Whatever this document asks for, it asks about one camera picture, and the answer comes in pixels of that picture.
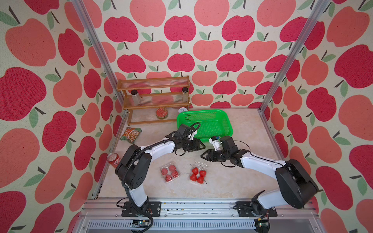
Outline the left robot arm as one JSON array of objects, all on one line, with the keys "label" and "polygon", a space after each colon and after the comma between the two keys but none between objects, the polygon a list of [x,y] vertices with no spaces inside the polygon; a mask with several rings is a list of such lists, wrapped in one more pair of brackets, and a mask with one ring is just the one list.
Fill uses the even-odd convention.
[{"label": "left robot arm", "polygon": [[121,181],[121,186],[125,189],[129,207],[138,216],[150,218],[147,213],[149,198],[144,191],[144,182],[152,161],[163,155],[171,154],[179,149],[186,152],[202,150],[205,145],[201,140],[195,138],[201,123],[197,122],[191,126],[182,124],[177,131],[166,135],[161,141],[148,146],[139,147],[131,145],[115,169],[115,174]]}]

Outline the green plastic basket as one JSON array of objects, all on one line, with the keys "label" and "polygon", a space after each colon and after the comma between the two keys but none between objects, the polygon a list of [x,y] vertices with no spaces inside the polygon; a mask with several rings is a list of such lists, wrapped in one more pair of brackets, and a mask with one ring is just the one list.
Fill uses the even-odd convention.
[{"label": "green plastic basket", "polygon": [[233,135],[233,128],[227,113],[219,109],[183,112],[178,115],[176,122],[178,127],[181,124],[191,126],[196,122],[201,123],[195,138],[204,143],[207,143],[213,136]]}]

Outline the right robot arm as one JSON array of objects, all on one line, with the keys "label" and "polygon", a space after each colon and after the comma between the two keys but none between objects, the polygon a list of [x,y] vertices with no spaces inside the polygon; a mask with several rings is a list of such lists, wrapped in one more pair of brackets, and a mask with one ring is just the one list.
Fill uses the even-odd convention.
[{"label": "right robot arm", "polygon": [[305,168],[295,159],[273,160],[245,149],[218,151],[208,149],[201,155],[201,158],[209,162],[228,160],[237,167],[256,170],[277,181],[278,189],[263,190],[251,199],[248,209],[252,215],[257,217],[265,215],[274,207],[287,204],[293,208],[302,209],[319,190]]}]

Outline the clear clamshell container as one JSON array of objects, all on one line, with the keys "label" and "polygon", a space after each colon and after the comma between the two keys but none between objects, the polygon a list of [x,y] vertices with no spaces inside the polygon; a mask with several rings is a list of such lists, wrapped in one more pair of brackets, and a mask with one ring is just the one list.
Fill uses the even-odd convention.
[{"label": "clear clamshell container", "polygon": [[161,170],[162,170],[162,169],[167,169],[167,170],[168,170],[168,174],[171,175],[171,174],[172,174],[172,171],[169,171],[169,166],[170,166],[170,165],[174,165],[174,166],[176,167],[176,170],[178,171],[178,174],[179,174],[178,177],[173,178],[170,182],[172,182],[172,181],[175,180],[175,179],[178,179],[178,178],[180,177],[180,175],[181,175],[180,170],[178,169],[176,163],[175,163],[175,162],[169,162],[169,163],[167,163],[166,165],[164,165],[164,166],[162,166],[162,167],[160,168],[161,178],[163,179],[163,181],[164,181],[165,183],[167,183],[167,182],[165,181],[165,176],[166,176],[166,175],[162,175]]},{"label": "clear clamshell container", "polygon": [[207,185],[208,166],[205,163],[194,162],[189,164],[187,180],[196,185]]}]

